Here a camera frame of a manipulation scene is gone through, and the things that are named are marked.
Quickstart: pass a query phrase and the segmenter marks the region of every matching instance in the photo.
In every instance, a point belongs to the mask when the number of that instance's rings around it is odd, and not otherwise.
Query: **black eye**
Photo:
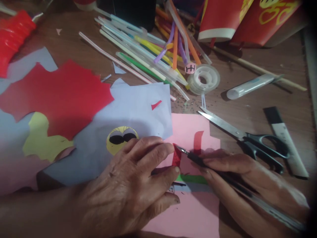
[[[127,133],[127,134],[125,134],[125,135],[123,136],[123,138],[124,138],[124,140],[125,140],[126,142],[128,142],[128,141],[131,140],[132,138],[136,138],[136,135],[133,134],[133,133]]]
[[[125,141],[125,139],[122,137],[122,136],[111,136],[109,138],[109,141],[112,143],[112,144],[121,144]]]

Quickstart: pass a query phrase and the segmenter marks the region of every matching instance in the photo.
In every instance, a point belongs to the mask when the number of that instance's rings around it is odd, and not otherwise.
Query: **tape roll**
[[[202,83],[200,77],[206,80],[206,83]],[[201,64],[197,66],[195,73],[189,75],[188,85],[190,91],[194,94],[202,95],[210,92],[218,87],[220,83],[220,75],[218,71],[208,64]]]

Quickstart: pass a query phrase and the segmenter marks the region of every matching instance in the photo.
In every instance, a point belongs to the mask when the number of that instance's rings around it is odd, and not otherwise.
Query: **pink paper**
[[[213,193],[176,191],[181,203],[151,220],[144,231],[187,238],[219,238],[219,199]]]
[[[55,160],[60,160],[74,150],[69,147],[63,150]],[[31,187],[38,190],[36,174],[51,163],[48,160],[41,160],[37,155],[8,160],[0,160],[0,196],[13,193],[23,187]]]
[[[195,133],[203,131],[201,152],[217,150],[220,148],[220,140],[210,136],[209,125],[209,121],[201,115],[172,113],[173,135],[165,142],[193,151]],[[170,154],[158,167],[171,166],[172,160],[173,154]],[[200,175],[185,154],[182,154],[180,168],[182,174]],[[143,230],[175,237],[218,238],[219,199],[208,192],[175,191],[175,194],[181,203],[151,220]]]

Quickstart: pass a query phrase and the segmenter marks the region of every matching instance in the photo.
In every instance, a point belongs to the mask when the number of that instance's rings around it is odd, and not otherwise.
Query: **purple straw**
[[[179,52],[180,52],[180,54],[182,56],[184,65],[186,66],[188,64],[188,61],[187,61],[187,57],[186,57],[186,54],[185,54],[185,51],[184,51],[184,48],[183,48],[181,34],[179,32],[178,32],[178,50],[179,50]]]
[[[168,39],[166,45],[167,45],[167,44],[170,44],[170,43],[172,42],[172,40],[173,40],[173,38],[174,38],[174,31],[175,31],[175,22],[173,21],[172,29],[171,29],[171,34],[170,34],[170,36],[169,36],[169,39]],[[167,51],[166,45],[164,46],[164,49],[161,51],[161,53],[160,53],[158,56],[156,56],[156,58],[154,59],[154,63],[159,62],[159,61],[161,60],[161,58],[165,55],[165,53],[166,53],[166,51]]]

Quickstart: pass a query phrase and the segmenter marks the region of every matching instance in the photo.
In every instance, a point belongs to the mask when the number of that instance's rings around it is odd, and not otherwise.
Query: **red paper cup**
[[[262,47],[301,5],[299,0],[254,0],[230,44]]]
[[[198,41],[230,40],[253,0],[206,0]]]

